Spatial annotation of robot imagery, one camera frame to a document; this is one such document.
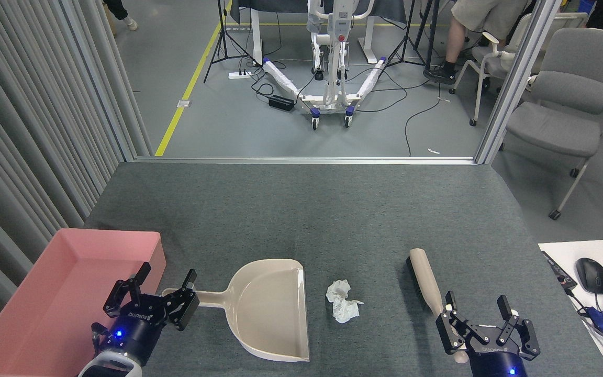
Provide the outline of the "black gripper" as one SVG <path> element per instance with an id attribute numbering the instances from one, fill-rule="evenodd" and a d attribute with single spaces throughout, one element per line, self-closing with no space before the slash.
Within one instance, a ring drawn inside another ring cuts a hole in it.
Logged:
<path id="1" fill-rule="evenodd" d="M 127 356 L 141 367 L 147 363 L 155 348 L 166 320 L 177 331 L 184 331 L 192 315 L 199 306 L 199 298 L 194 291 L 198 274 L 190 269 L 182 286 L 167 289 L 162 296 L 141 294 L 140 286 L 151 271 L 149 262 L 142 263 L 133 278 L 115 282 L 104 303 L 104 311 L 115 318 L 105 340 L 97 344 L 95 354 L 113 351 Z M 131 302 L 120 308 L 125 296 Z"/>
<path id="2" fill-rule="evenodd" d="M 527 376 L 523 359 L 533 360 L 540 354 L 533 322 L 512 309 L 507 296 L 496 300 L 504 326 L 478 326 L 460 315 L 452 291 L 445 295 L 446 306 L 438 315 L 436 325 L 445 353 L 457 353 L 467 346 L 473 376 Z M 521 347 L 510 336 L 517 331 Z"/>

